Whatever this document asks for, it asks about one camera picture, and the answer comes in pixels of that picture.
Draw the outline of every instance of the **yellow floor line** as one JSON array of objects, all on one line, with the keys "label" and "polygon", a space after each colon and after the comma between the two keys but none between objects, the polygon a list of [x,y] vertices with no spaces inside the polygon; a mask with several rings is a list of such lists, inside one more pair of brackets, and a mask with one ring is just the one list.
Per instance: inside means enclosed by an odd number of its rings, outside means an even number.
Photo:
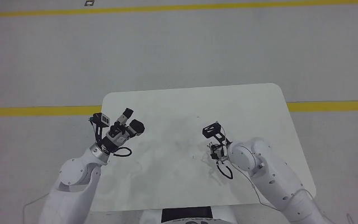
[{"label": "yellow floor line", "polygon": [[82,8],[77,10],[38,10],[0,12],[0,17],[15,16],[58,16],[103,13],[129,13],[129,12],[158,12],[179,10],[217,10],[225,8],[265,8],[265,7],[296,7],[296,6],[326,6],[336,4],[358,4],[358,0],[312,0],[289,2],[241,2],[219,4],[189,4],[176,6],[138,6],[124,8]]},{"label": "yellow floor line", "polygon": [[[358,111],[358,101],[288,102],[290,112]],[[101,112],[101,106],[0,108],[0,116],[73,116]]]}]

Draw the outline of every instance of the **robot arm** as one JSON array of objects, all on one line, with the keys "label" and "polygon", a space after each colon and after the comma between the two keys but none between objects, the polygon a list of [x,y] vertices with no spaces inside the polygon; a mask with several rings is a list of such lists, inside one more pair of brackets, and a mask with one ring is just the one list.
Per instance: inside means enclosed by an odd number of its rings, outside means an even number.
[{"label": "robot arm", "polygon": [[[72,158],[62,165],[40,215],[40,224],[85,222],[100,180],[101,166],[107,165],[110,154],[118,151],[128,139],[144,132],[144,125],[137,120],[126,126],[125,123],[132,113],[132,110],[126,109],[103,139],[102,128],[109,127],[109,118],[102,113],[94,114],[90,118],[95,128],[96,143],[87,148],[80,158]],[[87,186],[81,192],[71,192],[70,186],[75,185]]]},{"label": "robot arm", "polygon": [[221,125],[217,122],[202,130],[206,138],[215,137],[220,143],[209,145],[211,158],[216,159],[217,163],[229,160],[241,170],[247,171],[256,188],[289,222],[326,223],[296,173],[274,154],[264,139],[230,142],[220,131]]}]

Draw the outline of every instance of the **black panel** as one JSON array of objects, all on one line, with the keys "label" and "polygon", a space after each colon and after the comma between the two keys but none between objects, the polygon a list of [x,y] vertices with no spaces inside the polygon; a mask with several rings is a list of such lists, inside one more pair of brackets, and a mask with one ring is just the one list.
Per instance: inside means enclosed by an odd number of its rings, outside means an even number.
[{"label": "black panel", "polygon": [[166,208],[162,212],[162,223],[179,218],[213,218],[210,206],[193,208]]}]

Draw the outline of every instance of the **white table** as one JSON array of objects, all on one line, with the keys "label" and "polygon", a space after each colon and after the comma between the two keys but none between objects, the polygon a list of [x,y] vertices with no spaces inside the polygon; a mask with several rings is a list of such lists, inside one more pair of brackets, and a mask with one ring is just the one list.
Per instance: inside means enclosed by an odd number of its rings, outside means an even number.
[{"label": "white table", "polygon": [[231,141],[264,137],[315,195],[284,96],[275,84],[115,92],[103,100],[102,112],[111,124],[126,108],[134,110],[131,119],[143,122],[145,132],[126,142],[133,151],[130,157],[112,156],[102,167],[92,211],[258,203],[239,172],[232,169],[234,179],[228,180],[209,159],[210,140],[201,131],[215,121]]}]

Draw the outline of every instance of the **floor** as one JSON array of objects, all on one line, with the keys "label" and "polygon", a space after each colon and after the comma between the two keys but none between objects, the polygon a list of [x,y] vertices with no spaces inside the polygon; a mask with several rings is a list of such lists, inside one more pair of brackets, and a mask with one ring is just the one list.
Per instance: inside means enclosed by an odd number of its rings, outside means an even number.
[{"label": "floor", "polygon": [[[215,0],[96,0],[94,8]],[[84,1],[1,1],[0,107],[100,105],[109,92],[278,84],[287,102],[358,100],[358,5],[4,17],[84,8]],[[358,220],[358,111],[291,113],[316,188],[335,223]],[[93,142],[88,116],[0,117],[0,220],[46,194],[61,165]],[[37,223],[44,200],[25,210]],[[287,223],[258,204],[239,223]],[[86,223],[138,223],[141,211]]]}]

